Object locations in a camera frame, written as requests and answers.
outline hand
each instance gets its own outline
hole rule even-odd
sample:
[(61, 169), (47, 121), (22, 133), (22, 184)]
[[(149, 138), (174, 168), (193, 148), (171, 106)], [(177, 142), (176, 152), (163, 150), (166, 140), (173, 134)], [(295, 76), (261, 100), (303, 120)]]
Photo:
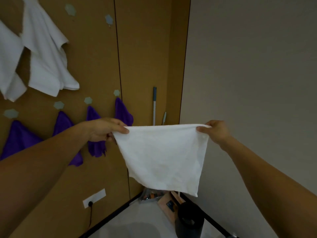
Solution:
[(128, 134), (129, 130), (124, 126), (127, 126), (124, 122), (113, 118), (101, 118), (91, 121), (86, 121), (86, 125), (89, 128), (89, 141), (112, 141), (114, 140), (113, 131), (120, 132), (122, 134)]
[(227, 125), (224, 123), (224, 121), (210, 120), (206, 123), (206, 125), (211, 126), (211, 128), (200, 126), (197, 127), (197, 131), (208, 134), (212, 141), (214, 141), (216, 144), (221, 144), (227, 138), (231, 137)]

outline brown wall panel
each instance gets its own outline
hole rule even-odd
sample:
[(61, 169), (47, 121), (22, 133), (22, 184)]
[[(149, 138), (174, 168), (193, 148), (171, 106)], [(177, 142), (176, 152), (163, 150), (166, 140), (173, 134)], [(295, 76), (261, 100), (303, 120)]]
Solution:
[[(64, 46), (68, 69), (79, 82), (78, 91), (61, 90), (51, 97), (32, 88), (15, 103), (0, 97), (0, 112), (14, 108), (31, 131), (49, 138), (53, 133), (58, 110), (54, 102), (65, 103), (63, 111), (74, 123), (84, 121), (85, 97), (101, 116), (114, 116), (113, 95), (120, 90), (116, 27), (105, 21), (114, 19), (113, 0), (39, 0), (53, 22), (69, 39)], [(76, 16), (67, 15), (64, 7), (71, 3)], [(22, 30), (22, 0), (0, 0), (0, 19), (13, 32)], [(29, 78), (30, 52), (25, 49), (18, 74), (25, 84)], [(0, 149), (5, 143), (12, 120), (0, 115)], [(105, 188), (107, 196), (94, 204), (92, 226), (129, 200), (128, 178), (124, 160), (114, 144), (107, 144), (106, 157), (91, 157), (82, 149), (84, 164), (70, 166), (45, 199), (22, 222), (11, 237), (79, 237), (89, 225), (89, 209), (82, 201)]]
[[(135, 126), (152, 125), (153, 87), (157, 87), (156, 125), (166, 108), (171, 0), (115, 0), (122, 98)], [(142, 191), (133, 178), (131, 197)]]
[(179, 124), (191, 0), (172, 0), (166, 124)]

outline person's right arm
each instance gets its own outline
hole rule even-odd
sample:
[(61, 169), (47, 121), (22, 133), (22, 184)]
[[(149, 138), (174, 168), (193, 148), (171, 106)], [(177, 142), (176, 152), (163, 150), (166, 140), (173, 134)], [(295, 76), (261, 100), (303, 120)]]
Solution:
[(279, 237), (317, 236), (317, 196), (301, 186), (238, 140), (224, 121), (211, 120), (206, 133), (236, 165), (253, 201)]

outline white cloth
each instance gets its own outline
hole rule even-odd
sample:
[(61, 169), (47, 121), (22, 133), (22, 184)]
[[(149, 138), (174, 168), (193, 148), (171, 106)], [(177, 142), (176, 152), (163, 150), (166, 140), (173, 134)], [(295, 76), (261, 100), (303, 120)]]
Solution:
[(67, 70), (62, 45), (67, 38), (53, 23), (38, 0), (23, 0), (24, 46), (31, 50), (29, 86), (56, 97), (60, 89), (79, 89), (79, 83)]
[(16, 74), (23, 48), (21, 38), (0, 21), (0, 90), (4, 99), (12, 102), (26, 91), (26, 86)]
[(113, 132), (129, 176), (148, 188), (174, 190), (197, 197), (208, 135), (202, 124), (126, 127)]

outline floor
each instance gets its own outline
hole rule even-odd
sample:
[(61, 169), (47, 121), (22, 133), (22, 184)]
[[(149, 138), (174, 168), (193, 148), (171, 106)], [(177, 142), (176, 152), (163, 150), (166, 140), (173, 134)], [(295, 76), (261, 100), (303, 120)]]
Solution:
[[(89, 238), (177, 238), (174, 227), (156, 202), (138, 201)], [(201, 238), (223, 238), (224, 236), (205, 220)]]

